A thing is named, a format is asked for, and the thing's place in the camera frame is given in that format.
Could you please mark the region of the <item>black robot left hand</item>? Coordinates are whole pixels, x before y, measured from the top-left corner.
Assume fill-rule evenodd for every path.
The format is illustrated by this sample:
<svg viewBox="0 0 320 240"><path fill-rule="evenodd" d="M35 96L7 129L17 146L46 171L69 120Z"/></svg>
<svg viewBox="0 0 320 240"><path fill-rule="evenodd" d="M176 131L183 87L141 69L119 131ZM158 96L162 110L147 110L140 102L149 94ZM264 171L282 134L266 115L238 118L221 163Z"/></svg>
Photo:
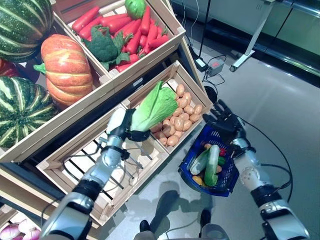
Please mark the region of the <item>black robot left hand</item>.
<svg viewBox="0 0 320 240"><path fill-rule="evenodd" d="M127 109L124 114L124 118L120 126L115 129L115 134L122 140L129 139L133 142L143 142L150 136L150 130L138 131L131 130L133 113L135 108Z"/></svg>

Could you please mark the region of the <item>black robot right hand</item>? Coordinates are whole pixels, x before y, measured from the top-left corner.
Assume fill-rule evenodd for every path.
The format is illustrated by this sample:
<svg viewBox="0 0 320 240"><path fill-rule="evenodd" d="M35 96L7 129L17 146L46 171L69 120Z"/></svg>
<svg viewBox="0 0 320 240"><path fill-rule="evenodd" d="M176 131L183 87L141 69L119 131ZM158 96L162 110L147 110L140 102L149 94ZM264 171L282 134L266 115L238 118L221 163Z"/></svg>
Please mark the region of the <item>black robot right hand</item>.
<svg viewBox="0 0 320 240"><path fill-rule="evenodd" d="M237 138L246 138L246 131L238 117L225 102L219 99L210 109L210 114L204 113L203 120L213 127L225 144L230 144Z"/></svg>

